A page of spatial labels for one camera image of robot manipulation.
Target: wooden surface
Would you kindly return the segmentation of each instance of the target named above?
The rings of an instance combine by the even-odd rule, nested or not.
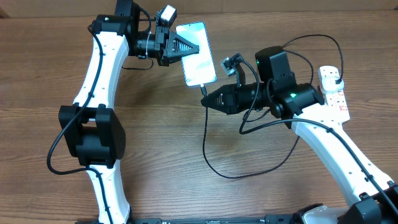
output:
[[[134,0],[154,15],[166,5],[178,14],[393,10],[398,0]],[[114,14],[116,0],[0,0],[11,18],[75,17]]]
[[[98,215],[87,174],[57,176],[45,164],[60,131],[59,107],[72,104],[85,78],[92,48],[86,27],[92,20],[0,20],[5,30],[0,32],[0,223],[73,223]],[[235,82],[218,65],[222,58],[241,52],[254,64],[258,50],[293,37],[335,37],[345,58],[351,114],[345,130],[375,165],[398,179],[397,11],[212,14],[179,16],[176,24],[194,21],[206,23],[218,74],[209,92]],[[315,69],[340,67],[336,46],[328,39],[300,40],[289,49],[307,56]],[[308,64],[294,55],[289,60],[298,83],[309,82]],[[135,58],[125,63],[146,65]],[[246,71],[248,83],[253,82]],[[122,175],[134,217],[261,217],[317,202],[345,205],[337,184],[302,140],[286,164],[270,174],[218,177],[201,154],[205,109],[200,99],[199,89],[185,86],[180,63],[121,72],[115,111],[127,134]],[[242,114],[210,110],[209,116],[208,157],[226,175],[275,166],[295,139],[282,125],[242,136]],[[52,161],[59,170],[78,167],[64,140]]]

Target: white arm segment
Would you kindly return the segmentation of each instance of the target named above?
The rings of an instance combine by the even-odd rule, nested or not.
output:
[[[100,34],[97,34],[97,37],[103,48],[103,64],[94,90],[94,96],[88,103],[87,107],[97,108],[100,104],[104,104],[107,108],[113,109],[114,96],[119,81],[120,70],[129,53],[129,46],[126,37],[116,35],[115,32],[101,32]],[[98,48],[98,44],[95,39],[93,39],[93,42],[93,55],[91,56],[90,65],[88,66],[86,79],[79,94],[73,102],[79,103],[79,106],[83,106],[87,99],[88,92],[93,85],[98,69],[98,63],[100,61],[100,50]],[[120,160],[116,160],[112,169],[108,169],[106,166],[101,165],[91,165],[90,167],[102,173],[101,178],[104,183],[106,201],[111,212],[113,223],[127,223],[130,205],[124,195],[120,172]],[[93,183],[98,202],[98,220],[100,223],[109,224],[109,217],[105,210],[100,182],[94,172],[87,171],[87,173]]]
[[[303,109],[303,113],[295,115],[294,118],[309,119],[323,123],[333,128],[352,148],[359,160],[374,176],[374,180],[379,186],[386,190],[389,188],[387,182],[391,178],[381,172],[355,145],[355,143],[343,131],[343,128],[336,122],[334,111],[327,105],[315,104]],[[359,195],[366,192],[372,196],[378,193],[372,183],[365,180],[365,174],[347,151],[344,145],[331,133],[327,133],[323,128],[303,123],[293,122],[292,129],[300,136],[317,154],[324,163],[333,178],[337,181],[348,206],[359,202]]]
[[[101,73],[94,90],[94,96],[88,103],[89,108],[97,108],[104,104],[107,108],[114,108],[114,96],[119,81],[120,69],[129,53],[129,45],[125,36],[117,35],[115,32],[101,32],[97,34],[103,48],[103,63]],[[86,74],[86,79],[74,103],[83,106],[90,91],[100,62],[100,50],[93,39],[93,54]]]
[[[120,173],[120,160],[117,160],[112,169],[108,169],[102,165],[90,165],[100,172],[102,181],[104,183],[106,202],[108,203],[111,212],[112,221],[114,224],[127,223],[130,213],[130,205],[124,195],[122,176]],[[102,196],[101,186],[96,174],[92,171],[87,171],[93,183],[95,196],[99,208],[99,223],[109,224],[109,217],[106,213],[104,200]]]

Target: white power strip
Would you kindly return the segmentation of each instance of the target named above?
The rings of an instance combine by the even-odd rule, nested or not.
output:
[[[344,81],[336,84],[340,73],[336,67],[322,66],[318,69],[320,89],[329,108],[336,111],[336,119],[339,123],[344,123],[350,119],[347,101],[344,95]]]

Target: wall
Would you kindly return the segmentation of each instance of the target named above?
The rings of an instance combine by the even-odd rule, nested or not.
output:
[[[386,10],[398,0],[135,0],[152,15],[167,4],[179,14],[269,11]],[[113,14],[116,0],[0,0],[3,17]]]

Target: tabletop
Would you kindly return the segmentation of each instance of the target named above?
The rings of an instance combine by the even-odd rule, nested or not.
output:
[[[85,78],[93,43],[86,27],[93,19],[0,19],[0,223],[73,223],[98,217],[87,174],[54,175],[45,163],[60,132],[59,108],[72,104]],[[254,65],[254,54],[265,47],[305,34],[333,36],[345,59],[351,120],[343,127],[378,168],[398,179],[397,11],[181,15],[175,23],[195,21],[206,24],[218,76],[208,92],[236,81],[218,65],[236,52]],[[306,56],[315,70],[322,65],[340,69],[338,50],[329,39],[297,40],[289,49]],[[295,55],[289,61],[297,82],[309,82],[308,64]],[[136,58],[125,63],[148,65]],[[248,83],[254,82],[244,69]],[[313,84],[318,85],[317,74]],[[217,176],[201,153],[201,98],[198,88],[185,85],[180,62],[121,71],[115,112],[127,136],[121,170],[135,218],[263,217],[313,203],[346,206],[336,182],[302,140],[289,160],[269,174],[240,180]],[[274,167],[295,140],[284,125],[239,135],[242,116],[209,110],[207,156],[225,175]],[[266,116],[257,124],[272,120]],[[58,170],[79,167],[64,139],[52,164]]]

